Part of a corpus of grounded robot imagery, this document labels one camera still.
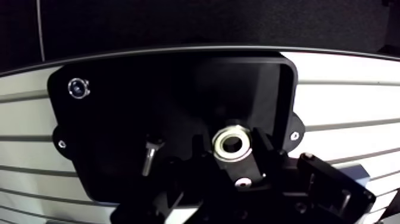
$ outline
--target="screw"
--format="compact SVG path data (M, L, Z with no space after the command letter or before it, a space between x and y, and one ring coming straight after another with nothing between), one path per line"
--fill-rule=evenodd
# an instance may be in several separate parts
M312 155L311 153L304 153L304 157L310 160L314 158L314 155Z
M296 141L296 140L299 139L299 138L300 138L299 132L293 132L293 133L290 135L290 140L292 140L292 141Z
M369 200L372 199L372 195L368 191L364 191L364 194L367 196Z
M299 203L296 203L295 209L300 214L304 214L307 211L307 206L304 203L299 202Z
M58 141L58 146L59 146L60 148L66 148L66 147L67 147L67 144L66 144L63 140L60 140L60 141Z

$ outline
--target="black mounting plate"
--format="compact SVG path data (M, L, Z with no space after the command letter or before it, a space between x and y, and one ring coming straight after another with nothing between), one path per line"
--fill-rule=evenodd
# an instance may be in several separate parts
M71 97L68 83L89 81L90 94ZM167 157L189 159L194 135L213 134L232 120L261 127L282 148L297 84L294 64L276 52L180 51L134 54L69 64L51 75L48 92L58 122L57 139L87 192L119 202L146 188L141 175L147 135Z

